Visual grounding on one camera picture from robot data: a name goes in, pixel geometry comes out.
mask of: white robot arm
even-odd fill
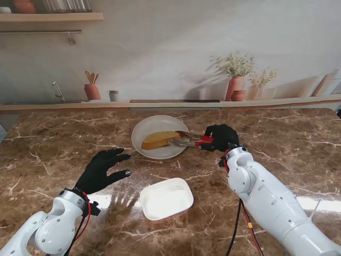
[[[31,216],[2,248],[0,256],[31,256],[30,244],[36,249],[63,256],[75,235],[75,220],[83,214],[85,200],[70,190],[63,190],[53,200],[51,211],[37,212]]]
[[[292,256],[341,256],[341,246],[325,236],[305,214],[296,196],[245,147],[226,155],[230,188],[255,221]]]

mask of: wooden spoon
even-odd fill
[[[95,73],[91,73],[91,81],[90,83],[93,84],[95,80]]]
[[[91,75],[90,75],[89,71],[85,71],[85,75],[86,75],[87,79],[89,80],[89,82],[91,83]]]
[[[99,74],[96,75],[95,80],[94,80],[94,83],[96,83],[97,78],[98,78],[98,75],[99,75]]]

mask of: wooden shelf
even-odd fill
[[[309,98],[289,98],[273,100],[222,101],[217,103],[159,102],[159,103],[60,103],[52,105],[1,105],[0,114],[20,114],[35,111],[73,110],[129,110],[130,108],[274,108],[317,105],[341,102],[340,94]]]
[[[0,22],[66,22],[104,20],[103,13],[0,14]]]

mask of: red cable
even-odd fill
[[[231,148],[229,148],[228,150],[226,150],[225,153],[224,153],[224,155],[223,155],[223,157],[224,157],[224,158],[223,158],[224,166],[225,166],[225,169],[226,169],[226,171],[227,171],[228,173],[230,172],[230,169],[229,169],[229,167],[228,167],[228,162],[227,162],[227,160],[226,160],[226,155],[228,154],[228,152],[229,152],[230,150],[231,150]],[[245,218],[246,218],[246,222],[247,222],[247,223],[251,223],[250,218],[249,218],[249,216],[248,216],[248,214],[247,214],[247,212],[246,212],[246,209],[245,209],[245,206],[244,206],[244,202],[242,202],[241,205],[242,205],[242,207],[243,207],[243,211],[244,211],[244,216],[245,216]],[[254,243],[255,243],[255,245],[256,245],[256,248],[257,248],[257,250],[258,250],[258,253],[262,256],[262,255],[263,255],[262,249],[259,248],[258,243],[257,243],[257,240],[256,240],[256,237],[255,237],[254,233],[252,232],[252,231],[253,231],[253,228],[250,228],[250,227],[249,227],[249,230],[250,230],[251,236],[252,236],[252,238],[253,238],[253,240],[254,240]]]
[[[87,197],[87,194],[86,194],[84,191],[83,191],[82,193],[83,193],[83,195],[84,195],[84,196],[86,197],[86,199],[87,199],[87,207],[88,207],[88,209],[89,209],[89,215],[88,215],[88,217],[87,217],[87,221],[86,221],[86,223],[85,223],[85,226],[84,226],[82,232],[80,232],[80,234],[76,237],[75,241],[76,241],[77,239],[79,239],[79,237],[80,237],[80,236],[83,234],[83,232],[85,231],[87,225],[89,224],[90,215],[91,215],[91,206],[90,206],[89,198]]]

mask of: round plate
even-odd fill
[[[141,148],[145,137],[155,132],[184,131],[189,132],[187,126],[172,116],[151,116],[140,121],[132,133],[132,142],[135,149],[142,155],[152,159],[169,159],[177,156],[186,147],[167,146],[151,150]]]

